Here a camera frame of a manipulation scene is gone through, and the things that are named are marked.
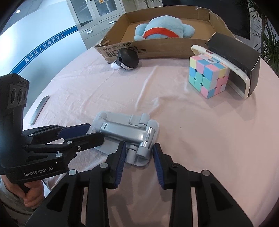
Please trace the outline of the person's left hand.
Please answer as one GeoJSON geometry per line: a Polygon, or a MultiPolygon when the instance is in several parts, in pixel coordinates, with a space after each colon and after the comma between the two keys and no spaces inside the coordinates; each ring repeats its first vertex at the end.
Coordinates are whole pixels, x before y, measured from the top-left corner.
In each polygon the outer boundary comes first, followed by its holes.
{"type": "Polygon", "coordinates": [[[44,187],[41,180],[26,182],[24,186],[29,188],[29,191],[25,193],[19,185],[10,182],[5,175],[1,175],[1,179],[10,192],[23,199],[27,208],[35,209],[44,200],[44,187]]]}

